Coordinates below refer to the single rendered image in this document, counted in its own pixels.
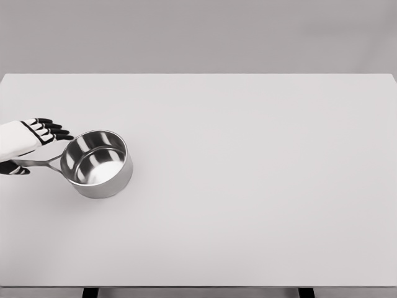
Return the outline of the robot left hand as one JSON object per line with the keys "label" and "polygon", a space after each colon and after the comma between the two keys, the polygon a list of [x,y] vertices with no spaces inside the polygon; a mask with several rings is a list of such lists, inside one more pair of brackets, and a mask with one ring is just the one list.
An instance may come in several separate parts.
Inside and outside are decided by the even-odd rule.
{"label": "robot left hand", "polygon": [[28,175],[30,170],[18,165],[14,158],[60,140],[73,140],[68,130],[51,119],[13,120],[0,125],[0,174]]}

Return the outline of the steel saucepan with long handle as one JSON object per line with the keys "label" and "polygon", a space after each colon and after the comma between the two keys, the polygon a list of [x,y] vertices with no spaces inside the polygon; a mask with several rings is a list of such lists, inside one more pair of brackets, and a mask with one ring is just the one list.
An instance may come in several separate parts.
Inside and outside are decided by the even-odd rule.
{"label": "steel saucepan with long handle", "polygon": [[60,173],[84,197],[105,199],[122,191],[133,174],[124,139],[109,130],[92,130],[70,141],[62,154],[45,161],[14,160],[22,167],[46,167]]}

